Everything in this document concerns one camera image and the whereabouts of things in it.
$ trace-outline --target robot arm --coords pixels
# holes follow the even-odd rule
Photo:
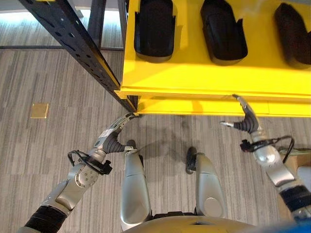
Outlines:
[[[292,212],[296,221],[311,218],[311,193],[304,184],[293,175],[284,165],[280,154],[273,144],[278,139],[268,139],[265,130],[260,126],[259,120],[249,104],[240,96],[233,95],[241,104],[245,118],[241,122],[224,122],[221,124],[250,133],[252,144],[243,140],[241,148],[243,151],[254,153],[257,163],[265,170],[268,177],[277,188],[285,204]]]
[[[83,194],[97,181],[99,174],[109,174],[112,167],[106,160],[106,154],[123,152],[126,146],[118,142],[118,134],[123,126],[135,117],[128,113],[117,119],[97,139],[88,154],[72,151],[68,157],[73,165],[67,179],[61,182],[41,203],[24,227],[17,233],[55,233],[62,226]],[[72,154],[79,156],[79,163],[74,164]]]

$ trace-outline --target black cable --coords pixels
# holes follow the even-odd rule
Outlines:
[[[290,136],[290,138],[291,138],[291,142],[290,142],[290,145],[288,146],[287,152],[286,152],[285,157],[283,159],[283,163],[286,163],[286,161],[287,161],[288,157],[290,156],[290,153],[291,153],[291,151],[295,145],[295,140],[291,136]]]
[[[242,144],[240,144],[240,147],[243,151],[254,152],[260,148],[263,148],[263,147],[266,147],[269,145],[274,145],[277,142],[284,140],[284,139],[288,139],[288,138],[291,139],[291,142],[290,142],[290,145],[288,146],[287,152],[286,152],[285,157],[283,159],[283,163],[286,163],[286,161],[287,161],[287,159],[288,159],[288,157],[289,157],[289,155],[290,155],[290,153],[291,153],[291,151],[295,145],[295,140],[290,135],[286,135],[286,136],[278,137],[278,138],[267,139],[267,140],[261,140],[261,141],[258,141],[258,142],[252,143],[252,144],[250,144],[247,140],[243,140]]]
[[[102,164],[96,161],[95,159],[93,159],[92,157],[90,157],[88,154],[82,151],[79,151],[79,150],[72,150],[68,153],[68,158],[72,166],[74,166],[74,160],[72,158],[72,154],[76,154],[83,163],[85,163],[88,167],[90,167],[92,170],[96,171],[100,175],[104,175],[104,174],[107,175],[112,170],[112,167],[109,165],[111,163],[109,160],[106,160],[106,162]]]

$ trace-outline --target yellow shelf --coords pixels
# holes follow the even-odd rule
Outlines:
[[[279,0],[227,0],[236,20],[243,18],[248,55],[233,66],[221,67],[208,56],[200,16],[203,1],[173,0],[174,52],[169,61],[160,64],[148,63],[135,54],[134,25],[139,1],[130,1],[121,96],[222,100],[236,93],[249,100],[284,102],[285,108],[291,101],[310,104],[311,68],[295,70],[284,62],[274,24],[274,11],[281,2],[287,2],[303,16],[310,31],[310,5]]]
[[[311,117],[310,103],[250,101],[260,117]],[[139,114],[243,116],[242,108],[233,98],[227,100],[178,99],[142,96],[138,101]]]

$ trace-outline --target black metal shelf post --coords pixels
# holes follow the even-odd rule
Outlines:
[[[120,83],[67,0],[19,0],[43,27],[124,108],[137,111],[137,96],[123,100],[114,92]]]

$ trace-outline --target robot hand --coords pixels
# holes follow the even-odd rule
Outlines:
[[[275,139],[268,139],[265,130],[260,127],[254,111],[249,104],[240,96],[233,95],[241,104],[245,112],[245,118],[241,122],[220,122],[222,125],[232,127],[238,130],[247,131],[252,137],[253,143],[243,140],[240,145],[243,151],[254,152],[257,163],[265,170],[268,177],[277,188],[285,204],[292,212],[296,221],[311,219],[311,193],[306,189],[304,184],[295,177],[284,165],[286,159],[282,161],[274,144],[279,140],[291,138],[284,136]],[[294,140],[287,151],[289,155],[294,147]]]
[[[118,142],[118,135],[123,129],[124,125],[136,116],[133,113],[128,113],[114,123],[112,123],[107,130],[105,130],[97,139],[94,145],[95,150],[102,150],[106,154],[114,152],[123,152],[125,146]]]
[[[235,97],[240,102],[242,109],[245,113],[245,118],[241,122],[221,121],[220,123],[222,125],[226,125],[228,127],[232,127],[232,128],[242,130],[242,131],[247,131],[249,133],[253,133],[261,129],[261,127],[259,126],[259,120],[256,117],[255,112],[253,111],[251,106],[249,106],[249,104],[243,99],[243,97],[238,96],[238,95],[232,95],[232,96]]]

